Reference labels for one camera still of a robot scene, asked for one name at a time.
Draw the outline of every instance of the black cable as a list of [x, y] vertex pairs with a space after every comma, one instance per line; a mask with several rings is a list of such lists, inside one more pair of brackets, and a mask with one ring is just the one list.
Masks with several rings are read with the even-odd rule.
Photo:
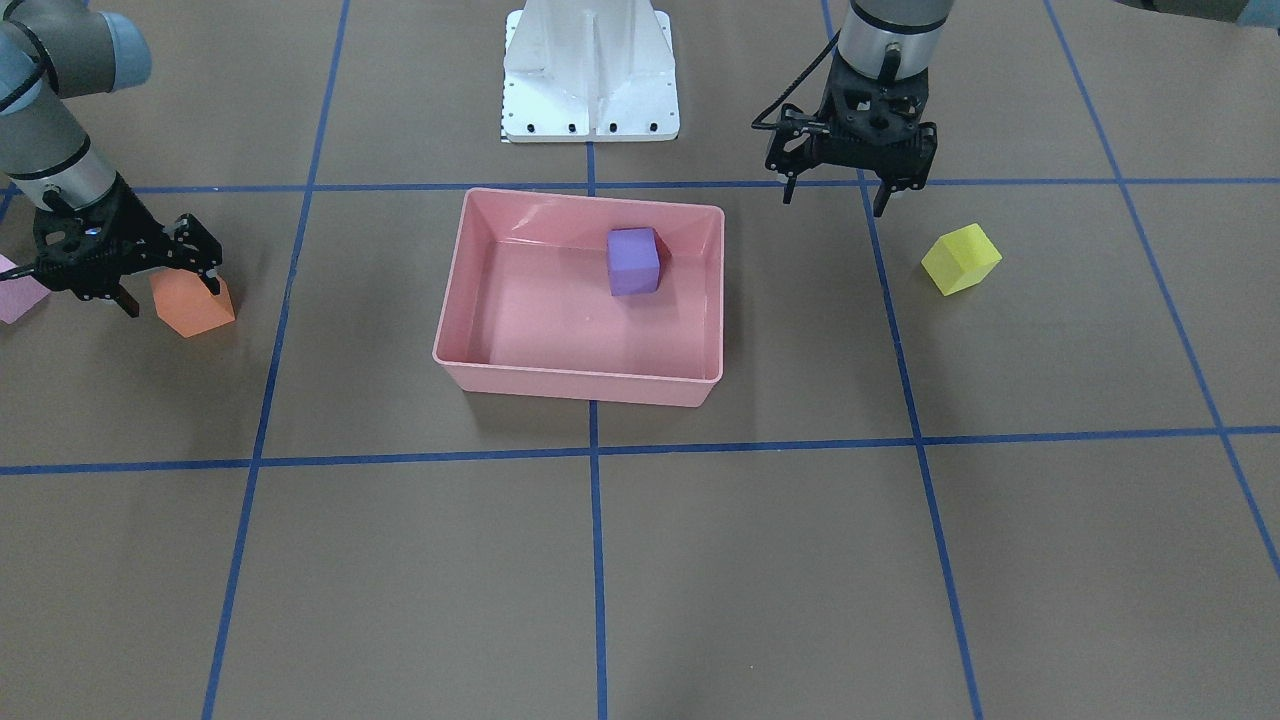
[[4, 100], [0, 100], [0, 113], [8, 110], [10, 105], [20, 100], [23, 95], [29, 92], [32, 87], [36, 87], [36, 85], [40, 83], [40, 79], [45, 77], [45, 63], [40, 59], [35, 59], [35, 64], [36, 67], [31, 70], [31, 74], [27, 76], [27, 79], [22, 81], [22, 85], [14, 88], [14, 91], [5, 96]]
[[800, 77], [797, 77], [795, 82], [792, 82], [791, 86], [787, 87], [787, 90], [782, 94], [782, 96], [774, 100], [773, 105], [765, 108], [764, 111], [762, 111], [759, 115], [755, 117], [754, 120], [751, 120], [751, 129], [777, 129], [778, 127], [777, 123], [765, 123], [764, 118], [773, 110], [777, 110], [778, 105], [786, 102], [787, 97], [790, 97], [791, 94], [795, 92], [797, 87], [800, 87], [800, 83], [804, 82], [810, 73], [818, 69], [818, 65], [820, 65], [822, 61], [827, 58], [827, 55], [831, 53], [831, 49], [836, 46], [837, 40], [840, 40], [840, 31], [836, 31], [836, 35], [831, 36], [831, 42], [828, 42], [827, 46], [822, 49], [822, 53], [819, 53], [818, 56], [814, 58], [812, 63], [809, 63], [809, 67], [805, 68], [803, 73], [800, 73]]
[[12, 15], [13, 12], [18, 9], [18, 5], [22, 5], [22, 3], [23, 0], [13, 0], [12, 3], [9, 3], [9, 5], [5, 6], [4, 9], [4, 14], [0, 15], [0, 20], [8, 20], [9, 15]]

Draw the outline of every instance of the cable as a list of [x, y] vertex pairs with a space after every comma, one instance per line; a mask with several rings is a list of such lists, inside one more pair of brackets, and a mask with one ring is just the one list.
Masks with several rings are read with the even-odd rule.
[[814, 58], [812, 63], [809, 63], [809, 67], [805, 68], [803, 73], [800, 73], [800, 77], [797, 77], [791, 83], [791, 86], [787, 87], [787, 90], [782, 94], [782, 96], [774, 100], [772, 105], [765, 108], [764, 111], [762, 111], [759, 115], [755, 117], [754, 120], [751, 120], [751, 129], [777, 129], [778, 127], [777, 123], [765, 123], [764, 118], [769, 113], [776, 110], [778, 105], [786, 102], [787, 97], [790, 97], [791, 94], [795, 92], [797, 87], [800, 87], [800, 83], [804, 82], [805, 78], [808, 78], [809, 74], [813, 73], [813, 70], [818, 69], [818, 65], [820, 65], [822, 61], [827, 58], [827, 55], [831, 53], [831, 49], [836, 46], [837, 40], [840, 40], [840, 31], [836, 31], [836, 35], [831, 36], [831, 42], [827, 42], [827, 46], [822, 49], [822, 53], [819, 53], [818, 56]]
[[27, 79], [22, 81], [22, 85], [14, 88], [14, 91], [5, 96], [4, 100], [0, 100], [0, 113], [8, 110], [9, 106], [18, 100], [22, 100], [22, 96], [29, 92], [32, 87], [36, 87], [36, 85], [40, 83], [40, 79], [45, 77], [45, 63], [40, 59], [36, 59], [35, 63], [36, 67], [32, 68]]

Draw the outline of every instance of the purple cube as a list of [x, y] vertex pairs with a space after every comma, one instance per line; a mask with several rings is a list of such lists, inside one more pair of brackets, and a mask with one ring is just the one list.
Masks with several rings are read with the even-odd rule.
[[609, 292], [618, 296], [658, 290], [658, 242], [653, 228], [609, 231]]
[[[0, 255], [0, 273], [9, 270], [14, 264]], [[27, 314], [37, 302], [49, 295], [49, 288], [36, 282], [35, 278], [18, 278], [15, 281], [0, 282], [0, 323], [13, 324], [18, 318]]]

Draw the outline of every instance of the pink block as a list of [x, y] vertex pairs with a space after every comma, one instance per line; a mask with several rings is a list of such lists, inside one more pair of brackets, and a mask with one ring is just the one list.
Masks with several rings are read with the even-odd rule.
[[[15, 266], [12, 260], [0, 255], [0, 273]], [[0, 322], [10, 325], [17, 323], [18, 318], [26, 315], [47, 296], [49, 288], [36, 282], [35, 278], [0, 282]]]
[[[613, 297], [608, 233], [636, 227], [664, 241], [662, 283]], [[434, 348], [462, 389], [695, 407], [723, 338], [719, 208], [467, 192]]]

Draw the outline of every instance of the yellow cube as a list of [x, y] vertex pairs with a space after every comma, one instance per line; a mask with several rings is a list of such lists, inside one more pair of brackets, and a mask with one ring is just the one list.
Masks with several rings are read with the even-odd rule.
[[940, 237], [920, 264], [942, 295], [951, 295], [982, 282], [1001, 260], [987, 233], [974, 223]]

